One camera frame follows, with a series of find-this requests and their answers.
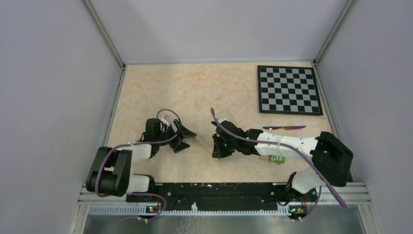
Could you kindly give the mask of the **beige cloth napkin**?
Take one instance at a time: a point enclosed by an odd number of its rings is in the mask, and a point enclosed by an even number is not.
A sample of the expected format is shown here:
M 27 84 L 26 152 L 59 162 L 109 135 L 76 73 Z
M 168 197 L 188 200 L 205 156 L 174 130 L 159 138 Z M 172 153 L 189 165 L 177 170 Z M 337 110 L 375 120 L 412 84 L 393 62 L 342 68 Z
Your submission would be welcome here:
M 234 124 L 237 124 L 229 109 L 215 110 L 215 116 L 216 118 L 222 117 Z M 209 113 L 201 119 L 196 120 L 191 125 L 191 130 L 197 134 L 195 141 L 203 146 L 209 153 L 212 153 L 213 151 L 214 143 L 212 136 L 216 133 L 216 126 L 212 124 L 213 121 L 214 119 L 211 113 Z

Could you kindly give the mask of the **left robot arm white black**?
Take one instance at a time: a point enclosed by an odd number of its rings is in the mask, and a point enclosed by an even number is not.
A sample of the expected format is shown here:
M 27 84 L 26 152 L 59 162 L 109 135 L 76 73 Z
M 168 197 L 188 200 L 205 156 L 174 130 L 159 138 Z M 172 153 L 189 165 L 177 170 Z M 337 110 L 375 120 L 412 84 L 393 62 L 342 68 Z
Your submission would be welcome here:
M 151 185 L 153 177 L 132 173 L 132 164 L 154 157 L 165 145 L 178 153 L 190 147 L 184 139 L 197 137 L 180 120 L 174 119 L 169 123 L 168 119 L 167 115 L 161 119 L 147 119 L 145 131 L 136 142 L 99 147 L 86 180 L 87 191 L 99 196 L 117 197 L 137 193 L 144 201 L 153 200 L 156 196 L 156 188 Z

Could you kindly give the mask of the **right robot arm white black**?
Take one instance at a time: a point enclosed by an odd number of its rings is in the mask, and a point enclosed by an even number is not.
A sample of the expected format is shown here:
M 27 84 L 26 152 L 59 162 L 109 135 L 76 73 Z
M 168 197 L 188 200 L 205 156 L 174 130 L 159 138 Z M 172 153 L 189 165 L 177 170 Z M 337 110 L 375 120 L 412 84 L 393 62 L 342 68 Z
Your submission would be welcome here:
M 315 187 L 325 185 L 339 198 L 336 187 L 345 187 L 353 161 L 353 152 L 330 132 L 316 137 L 280 136 L 261 129 L 243 131 L 225 118 L 212 121 L 213 158 L 225 158 L 234 152 L 243 155 L 282 156 L 302 159 L 308 168 L 291 175 L 286 196 L 300 200 Z

